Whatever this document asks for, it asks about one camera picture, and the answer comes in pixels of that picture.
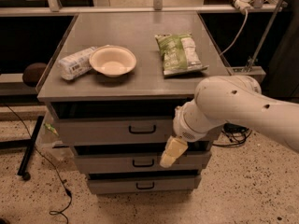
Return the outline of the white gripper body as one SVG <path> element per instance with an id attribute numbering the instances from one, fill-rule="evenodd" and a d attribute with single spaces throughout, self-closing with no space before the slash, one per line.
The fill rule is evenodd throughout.
<path id="1" fill-rule="evenodd" d="M 224 124 L 223 120 L 208 118 L 194 100 L 177 106 L 173 119 L 173 130 L 176 136 L 186 142 L 195 142 L 208 135 L 210 131 Z"/>

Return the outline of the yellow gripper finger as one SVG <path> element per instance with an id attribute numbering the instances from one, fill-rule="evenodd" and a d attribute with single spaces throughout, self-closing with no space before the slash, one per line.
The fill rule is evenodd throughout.
<path id="1" fill-rule="evenodd" d="M 160 165 L 163 168 L 171 167 L 175 161 L 187 150 L 188 143 L 180 137 L 170 136 L 166 142 Z"/>

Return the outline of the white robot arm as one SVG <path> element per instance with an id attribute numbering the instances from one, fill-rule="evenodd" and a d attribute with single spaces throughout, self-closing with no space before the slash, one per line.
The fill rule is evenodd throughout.
<path id="1" fill-rule="evenodd" d="M 253 77 L 214 76 L 200 81 L 194 98 L 175 109 L 175 134 L 166 142 L 160 165 L 171 167 L 190 142 L 225 123 L 250 128 L 299 151 L 299 104 L 262 95 Z"/>

